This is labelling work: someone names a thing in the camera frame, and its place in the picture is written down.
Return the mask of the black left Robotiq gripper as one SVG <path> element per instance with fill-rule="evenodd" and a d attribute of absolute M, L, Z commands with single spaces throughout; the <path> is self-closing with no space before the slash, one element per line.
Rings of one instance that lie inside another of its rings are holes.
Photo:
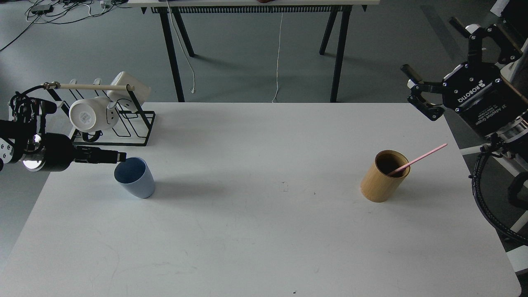
<path fill-rule="evenodd" d="M 99 147 L 75 147 L 71 139 L 64 134 L 46 133 L 41 137 L 44 147 L 38 154 L 22 160 L 24 167 L 31 172 L 64 171 L 73 162 L 89 164 L 117 164 L 127 158 L 126 152 L 102 150 Z"/>

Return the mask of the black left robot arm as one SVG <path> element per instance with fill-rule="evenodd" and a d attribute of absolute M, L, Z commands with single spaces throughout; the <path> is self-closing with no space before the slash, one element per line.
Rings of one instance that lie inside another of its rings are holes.
<path fill-rule="evenodd" d="M 60 99 L 50 101 L 29 94 L 58 87 L 58 83 L 44 83 L 12 96 L 8 102 L 12 119 L 1 120 L 1 169 L 6 164 L 23 162 L 28 171 L 60 172 L 71 163 L 124 162 L 125 152 L 74 145 L 67 135 L 47 132 L 47 115 L 58 111 Z"/>

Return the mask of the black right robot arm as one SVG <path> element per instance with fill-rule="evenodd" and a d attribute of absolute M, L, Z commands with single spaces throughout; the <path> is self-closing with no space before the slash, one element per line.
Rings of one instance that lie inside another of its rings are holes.
<path fill-rule="evenodd" d="M 475 203 L 481 214 L 503 237 L 518 245 L 527 245 L 527 229 L 513 227 L 513 220 L 498 211 L 498 198 L 485 198 L 491 182 L 503 190 L 502 207 L 518 217 L 527 211 L 527 170 L 509 180 L 491 177 L 488 160 L 505 159 L 516 168 L 527 167 L 527 97 L 502 74 L 502 69 L 521 59 L 523 52 L 498 25 L 482 27 L 449 20 L 468 41 L 467 60 L 439 82 L 422 79 L 408 64 L 401 70 L 408 77 L 407 100 L 426 118 L 436 121 L 446 108 L 456 113 L 485 143 L 479 147 L 469 178 Z"/>

